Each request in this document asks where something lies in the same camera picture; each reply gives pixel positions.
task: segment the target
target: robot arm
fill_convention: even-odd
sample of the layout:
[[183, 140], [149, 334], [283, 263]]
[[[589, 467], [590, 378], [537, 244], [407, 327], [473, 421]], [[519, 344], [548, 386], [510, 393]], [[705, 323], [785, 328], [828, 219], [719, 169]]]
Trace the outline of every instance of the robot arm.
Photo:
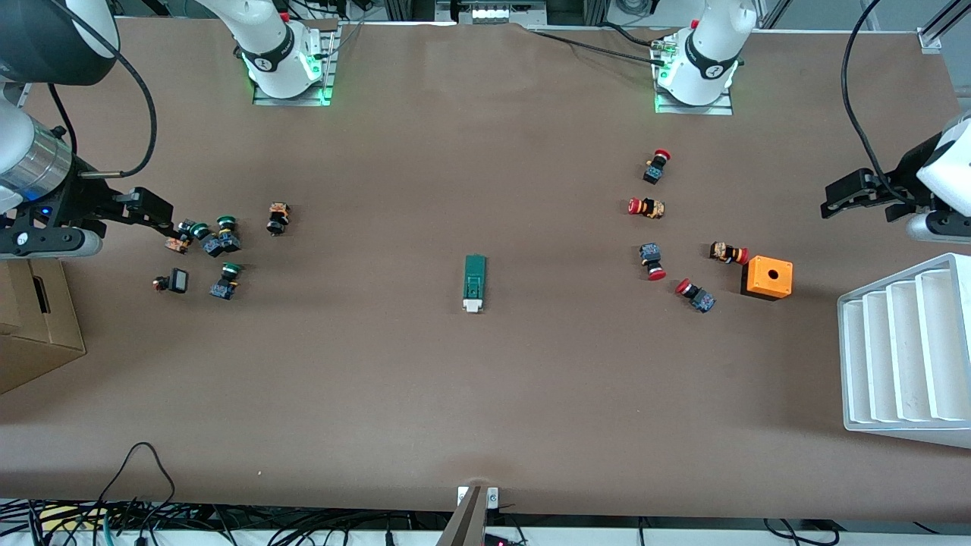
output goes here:
[[915, 240], [971, 243], [971, 111], [904, 154], [886, 184], [870, 169], [859, 169], [827, 186], [820, 212], [828, 219], [885, 204], [888, 222], [915, 215], [907, 222]]
[[[0, 0], [0, 84], [93, 85], [115, 56], [54, 2], [66, 6], [117, 49], [105, 0]], [[201, 0], [230, 28], [250, 77], [274, 98], [320, 79], [319, 31], [284, 22], [270, 0]], [[0, 259], [90, 256], [101, 249], [103, 220], [149, 226], [178, 237], [172, 205], [145, 188], [110, 188], [51, 131], [0, 98]], [[8, 212], [16, 209], [16, 217]]]
[[691, 106], [715, 102], [731, 86], [756, 20], [752, 0], [706, 0], [696, 25], [664, 39], [670, 47], [658, 55], [667, 65], [655, 69], [657, 85]]
[[284, 22], [270, 0], [198, 0], [239, 44], [250, 78], [274, 98], [294, 97], [321, 78], [320, 31]]

